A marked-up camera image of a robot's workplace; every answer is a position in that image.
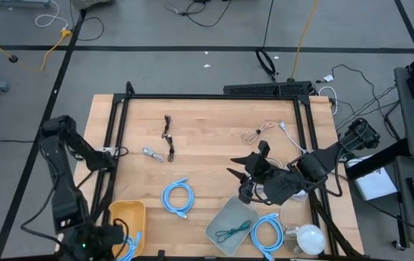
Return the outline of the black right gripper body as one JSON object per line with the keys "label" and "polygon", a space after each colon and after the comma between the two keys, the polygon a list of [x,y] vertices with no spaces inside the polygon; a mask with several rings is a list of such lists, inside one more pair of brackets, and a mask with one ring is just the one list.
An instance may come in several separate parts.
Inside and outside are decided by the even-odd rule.
{"label": "black right gripper body", "polygon": [[247,174],[249,180],[240,182],[239,199],[245,204],[257,202],[266,205],[282,205],[303,189],[302,174],[278,168],[264,157],[255,165],[244,167],[244,173]]}

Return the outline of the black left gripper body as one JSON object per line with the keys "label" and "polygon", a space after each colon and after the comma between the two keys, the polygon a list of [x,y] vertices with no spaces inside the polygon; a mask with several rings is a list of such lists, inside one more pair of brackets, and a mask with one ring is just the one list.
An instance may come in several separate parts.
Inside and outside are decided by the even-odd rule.
{"label": "black left gripper body", "polygon": [[121,225],[84,224],[65,231],[61,261],[114,260],[114,245],[124,239]]}

